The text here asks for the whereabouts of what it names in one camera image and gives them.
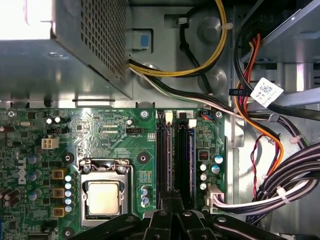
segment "green circuit board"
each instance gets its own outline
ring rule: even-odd
[[[177,122],[177,110],[170,111],[174,112],[173,122]],[[197,120],[194,187],[196,208],[201,210],[205,204],[201,183],[225,189],[226,161],[219,165],[219,173],[211,171],[215,156],[225,156],[224,118],[204,119],[200,109],[178,111],[193,112]],[[34,235],[37,236],[34,239],[39,240],[63,240],[88,229],[89,226],[83,226],[80,221],[78,163],[83,158],[128,160],[133,166],[133,171],[127,173],[128,186],[125,186],[128,212],[142,218],[144,212],[155,209],[156,116],[155,108],[1,109],[0,240],[33,239]],[[47,144],[45,148],[52,149],[43,149],[43,139]],[[207,160],[199,159],[201,151],[208,152]],[[200,170],[201,164],[206,164],[206,170]],[[207,180],[200,180],[201,174],[206,174]],[[67,181],[66,176],[70,176],[71,181]],[[69,183],[72,196],[68,197],[71,203],[67,212],[66,196],[59,194],[61,191],[65,194]],[[148,190],[146,204],[142,202],[142,188]],[[7,200],[8,190],[12,196]]]

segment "barcode label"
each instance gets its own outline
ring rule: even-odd
[[[250,96],[259,104],[267,108],[273,101],[275,101],[284,90],[281,87],[273,84],[266,78],[261,78],[254,87]]]

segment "motherboard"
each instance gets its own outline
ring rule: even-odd
[[[204,109],[0,110],[0,239],[63,240],[178,189],[225,190],[224,117]]]

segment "power supply vent grille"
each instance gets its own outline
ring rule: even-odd
[[[122,82],[126,61],[126,0],[81,0],[81,40]]]

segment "mounting screw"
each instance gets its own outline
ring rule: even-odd
[[[183,213],[183,216],[185,216],[185,217],[190,217],[191,215],[192,215],[192,213],[189,212],[189,211],[185,211],[185,212]]]
[[[125,221],[126,222],[133,222],[134,220],[135,220],[135,218],[133,216],[128,216]]]
[[[89,166],[84,166],[82,170],[83,170],[83,172],[84,172],[85,174],[90,173],[90,167],[89,167]]]
[[[166,213],[165,211],[161,211],[161,212],[159,213],[159,216],[167,216],[167,214],[168,214],[168,213]]]
[[[225,223],[226,221],[227,221],[227,219],[225,218],[225,217],[223,217],[223,216],[220,216],[220,217],[218,217],[218,222],[220,222],[220,223]]]
[[[10,118],[12,118],[12,117],[16,116],[16,112],[15,111],[8,111],[8,116]]]
[[[125,166],[118,166],[117,170],[121,174],[125,174],[127,172],[127,168]]]
[[[143,118],[143,119],[146,119],[147,117],[149,117],[149,112],[146,111],[146,110],[143,110],[140,112],[140,116]]]
[[[222,118],[222,112],[217,111],[217,112],[215,113],[215,116],[216,116],[218,119]]]

